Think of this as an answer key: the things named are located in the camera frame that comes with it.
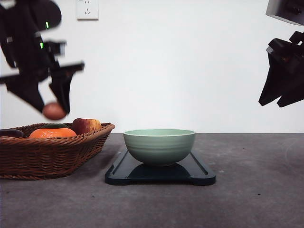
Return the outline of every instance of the bowl rim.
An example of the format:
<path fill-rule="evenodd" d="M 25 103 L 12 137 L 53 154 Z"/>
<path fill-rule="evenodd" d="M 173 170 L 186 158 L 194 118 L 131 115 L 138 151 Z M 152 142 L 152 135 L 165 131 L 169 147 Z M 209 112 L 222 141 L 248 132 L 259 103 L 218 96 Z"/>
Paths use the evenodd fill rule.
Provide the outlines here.
<path fill-rule="evenodd" d="M 152 131 L 152 130 L 175 130 L 175 131 L 187 131 L 189 133 L 185 134 L 166 134 L 166 135 L 138 135 L 138 134 L 132 134 L 129 132 L 136 132 L 136 131 Z M 187 129 L 175 129 L 175 128 L 147 128 L 147 129 L 135 129 L 135 130 L 128 130 L 123 133 L 124 135 L 129 136 L 137 136 L 137 137 L 176 137 L 176 136 L 186 136 L 186 135 L 193 135 L 196 134 L 193 130 L 187 130 Z"/>

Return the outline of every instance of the robotic arm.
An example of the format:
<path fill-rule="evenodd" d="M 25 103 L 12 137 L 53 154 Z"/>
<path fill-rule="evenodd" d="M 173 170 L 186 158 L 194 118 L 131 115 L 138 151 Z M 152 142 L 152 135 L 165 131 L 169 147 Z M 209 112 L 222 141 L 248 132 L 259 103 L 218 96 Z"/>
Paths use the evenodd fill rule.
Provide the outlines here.
<path fill-rule="evenodd" d="M 304 25 L 304 0 L 270 0 L 266 15 Z M 284 107 L 304 99 L 304 33 L 296 31 L 289 41 L 273 39 L 267 48 L 269 72 L 259 103 L 279 98 Z"/>
<path fill-rule="evenodd" d="M 49 85 L 65 112 L 70 112 L 69 91 L 73 74 L 84 68 L 84 63 L 61 67 L 55 56 L 64 51 L 65 42 L 43 41 L 40 31 L 54 28 L 61 22 L 59 7 L 51 0 L 16 0 L 5 9 L 0 4 L 0 44 L 11 68 L 18 75 L 0 77 L 11 91 L 39 112 L 44 102 L 38 91 L 39 82 L 49 76 Z"/>
<path fill-rule="evenodd" d="M 296 25 L 304 25 L 304 0 L 269 0 L 266 15 Z M 69 91 L 73 74 L 84 63 L 61 67 L 55 56 L 65 42 L 44 42 L 40 31 L 56 27 L 61 12 L 51 0 L 16 0 L 5 9 L 0 4 L 0 44 L 7 63 L 18 75 L 0 77 L 0 84 L 42 112 L 44 103 L 39 82 L 52 77 L 49 85 L 66 113 L 70 111 Z M 280 107 L 304 99 L 304 33 L 295 32 L 289 41 L 273 39 L 267 48 L 269 72 L 259 99 L 266 105 L 279 98 Z"/>

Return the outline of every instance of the orange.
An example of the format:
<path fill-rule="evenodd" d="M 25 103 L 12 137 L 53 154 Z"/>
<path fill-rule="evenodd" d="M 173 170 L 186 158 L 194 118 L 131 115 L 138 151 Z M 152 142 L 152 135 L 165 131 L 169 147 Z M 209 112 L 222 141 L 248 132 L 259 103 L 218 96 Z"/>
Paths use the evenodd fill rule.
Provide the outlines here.
<path fill-rule="evenodd" d="M 39 128 L 34 130 L 29 138 L 72 137 L 76 133 L 69 128 Z"/>

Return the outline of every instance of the green fruit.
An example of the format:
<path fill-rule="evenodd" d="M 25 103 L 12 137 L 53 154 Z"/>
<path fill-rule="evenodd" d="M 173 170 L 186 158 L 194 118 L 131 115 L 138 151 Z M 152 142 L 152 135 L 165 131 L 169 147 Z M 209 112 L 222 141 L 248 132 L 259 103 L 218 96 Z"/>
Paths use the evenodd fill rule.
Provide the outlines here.
<path fill-rule="evenodd" d="M 41 128 L 48 128 L 48 129 L 54 129 L 54 128 L 69 128 L 67 125 L 63 123 L 49 123 L 46 125 L 43 125 Z"/>

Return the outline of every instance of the apple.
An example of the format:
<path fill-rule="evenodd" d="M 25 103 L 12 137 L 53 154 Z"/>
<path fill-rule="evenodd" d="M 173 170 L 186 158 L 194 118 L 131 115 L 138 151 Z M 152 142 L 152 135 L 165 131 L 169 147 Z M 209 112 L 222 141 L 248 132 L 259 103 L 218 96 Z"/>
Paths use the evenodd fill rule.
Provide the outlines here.
<path fill-rule="evenodd" d="M 101 129 L 101 123 L 96 119 L 75 119 L 70 127 L 76 134 L 85 134 Z"/>
<path fill-rule="evenodd" d="M 22 131 L 17 129 L 1 129 L 0 136 L 23 138 L 24 134 Z"/>

